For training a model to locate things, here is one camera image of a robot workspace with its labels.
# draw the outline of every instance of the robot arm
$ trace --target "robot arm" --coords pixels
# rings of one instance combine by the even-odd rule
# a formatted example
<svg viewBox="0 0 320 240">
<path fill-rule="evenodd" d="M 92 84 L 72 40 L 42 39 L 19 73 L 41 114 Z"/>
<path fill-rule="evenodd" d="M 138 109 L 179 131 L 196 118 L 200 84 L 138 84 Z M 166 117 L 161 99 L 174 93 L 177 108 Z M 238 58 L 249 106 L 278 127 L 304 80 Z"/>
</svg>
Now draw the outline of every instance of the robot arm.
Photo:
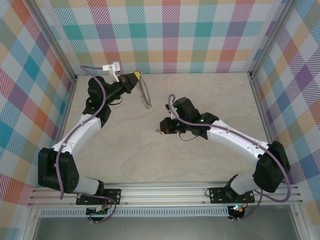
<svg viewBox="0 0 320 240">
<path fill-rule="evenodd" d="M 274 193 L 276 191 L 279 184 L 284 179 L 283 173 L 268 154 L 245 139 L 254 141 L 258 146 L 262 146 L 269 150 L 280 161 L 285 172 L 288 173 L 290 164 L 284 147 L 279 142 L 274 141 L 269 144 L 264 141 L 259 141 L 233 129 L 211 113 L 206 112 L 200 114 L 192 102 L 186 97 L 176 100 L 171 103 L 171 105 L 171 108 L 166 105 L 167 110 L 171 113 L 171 117 L 166 117 L 160 122 L 160 130 L 164 134 L 185 133 L 186 131 L 190 131 L 195 136 L 200 136 L 206 140 L 218 142 L 231 148 L 255 166 L 254 173 L 235 175 L 227 183 L 225 186 L 225 194 L 230 200 L 235 199 L 238 195 L 243 195 L 246 192 L 259 188 L 269 193 Z M 176 119 L 170 109 L 175 111 L 175 115 L 178 115 L 182 120 L 189 123 L 213 124 L 217 127 L 185 124 Z"/>
<path fill-rule="evenodd" d="M 136 71 L 135 73 L 121 75 L 112 84 L 106 83 L 101 76 L 96 78 L 101 82 L 106 92 L 104 106 L 95 117 L 87 121 L 97 112 L 103 102 L 103 91 L 99 84 L 91 78 L 88 82 L 89 98 L 86 100 L 85 109 L 79 122 L 60 142 L 51 149 L 43 148 L 38 154 L 39 185 L 60 191 L 56 171 L 56 158 L 60 147 L 63 145 L 59 157 L 59 168 L 64 192 L 67 194 L 104 195 L 104 183 L 96 179 L 80 176 L 75 160 L 89 139 L 103 128 L 107 122 L 111 114 L 109 104 L 114 100 L 119 100 L 122 94 L 131 93 L 138 83 L 140 72 Z"/>
</svg>

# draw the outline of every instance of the white vent strip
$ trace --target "white vent strip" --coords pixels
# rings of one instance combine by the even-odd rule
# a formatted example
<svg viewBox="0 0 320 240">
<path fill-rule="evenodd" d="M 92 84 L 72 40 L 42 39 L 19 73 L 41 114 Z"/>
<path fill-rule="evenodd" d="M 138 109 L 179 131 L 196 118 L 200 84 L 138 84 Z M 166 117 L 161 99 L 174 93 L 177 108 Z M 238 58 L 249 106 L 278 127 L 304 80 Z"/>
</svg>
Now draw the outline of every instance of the white vent strip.
<svg viewBox="0 0 320 240">
<path fill-rule="evenodd" d="M 227 217 L 226 206 L 202 206 L 202 207 L 123 207 L 118 208 L 113 217 Z M 79 208 L 43 208 L 40 218 L 83 218 L 86 209 Z"/>
</svg>

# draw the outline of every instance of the marble surface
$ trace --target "marble surface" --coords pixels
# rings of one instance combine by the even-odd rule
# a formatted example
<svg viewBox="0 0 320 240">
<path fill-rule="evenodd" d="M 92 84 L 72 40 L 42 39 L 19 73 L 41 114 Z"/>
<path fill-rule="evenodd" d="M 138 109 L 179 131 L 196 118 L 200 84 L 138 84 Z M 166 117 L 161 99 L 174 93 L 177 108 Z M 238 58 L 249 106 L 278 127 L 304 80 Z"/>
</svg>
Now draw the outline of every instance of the marble surface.
<svg viewBox="0 0 320 240">
<path fill-rule="evenodd" d="M 112 82 L 109 76 L 104 79 Z M 234 174 L 253 173 L 253 165 L 219 143 L 200 137 L 185 142 L 177 134 L 157 131 L 160 121 L 169 117 L 165 104 L 174 93 L 177 99 L 189 98 L 200 113 L 212 113 L 265 141 L 246 73 L 149 74 L 144 79 L 152 107 L 144 107 L 137 89 L 125 93 L 123 102 L 111 107 L 108 122 L 75 160 L 81 175 L 114 183 L 227 181 Z M 65 134 L 85 108 L 88 80 L 88 76 L 78 79 Z"/>
</svg>

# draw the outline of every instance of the gray floor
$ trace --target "gray floor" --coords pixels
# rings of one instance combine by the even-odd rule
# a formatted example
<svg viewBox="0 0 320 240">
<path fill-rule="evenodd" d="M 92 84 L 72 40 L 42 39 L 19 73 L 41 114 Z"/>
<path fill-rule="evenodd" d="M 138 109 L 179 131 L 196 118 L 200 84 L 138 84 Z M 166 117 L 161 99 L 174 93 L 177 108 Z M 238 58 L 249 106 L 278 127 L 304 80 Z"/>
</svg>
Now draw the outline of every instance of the gray floor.
<svg viewBox="0 0 320 240">
<path fill-rule="evenodd" d="M 124 94 L 102 130 L 75 160 L 81 175 L 113 182 L 227 181 L 252 173 L 254 166 L 223 145 L 198 137 L 189 142 L 177 134 L 156 132 L 169 114 L 168 96 L 188 97 L 201 113 L 209 112 L 231 127 L 266 140 L 246 73 L 149 74 L 144 76 L 152 108 L 142 104 L 137 89 Z M 66 131 L 80 119 L 88 97 L 89 77 L 78 80 Z M 111 83 L 109 76 L 105 80 Z M 192 138 L 191 134 L 183 136 Z"/>
<path fill-rule="evenodd" d="M 41 218 L 34 240 L 298 240 L 290 206 L 260 206 L 250 218 Z"/>
</svg>

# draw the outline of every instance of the colorful plaid backdrop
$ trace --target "colorful plaid backdrop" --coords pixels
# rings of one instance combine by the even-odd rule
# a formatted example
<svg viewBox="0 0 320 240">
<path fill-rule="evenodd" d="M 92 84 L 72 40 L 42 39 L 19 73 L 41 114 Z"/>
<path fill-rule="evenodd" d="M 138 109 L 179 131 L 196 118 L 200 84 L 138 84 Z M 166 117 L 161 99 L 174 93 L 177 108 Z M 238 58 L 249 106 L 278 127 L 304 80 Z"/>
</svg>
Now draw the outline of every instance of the colorful plaid backdrop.
<svg viewBox="0 0 320 240">
<path fill-rule="evenodd" d="M 300 0 L 256 76 L 273 135 L 320 236 L 320 0 Z"/>
<path fill-rule="evenodd" d="M 38 177 L 38 152 L 54 144 L 71 80 L 23 0 L 0 7 L 0 239 L 20 234 Z"/>
<path fill-rule="evenodd" d="M 249 70 L 281 0 L 37 3 L 79 74 L 111 61 L 124 72 L 212 73 Z"/>
</svg>

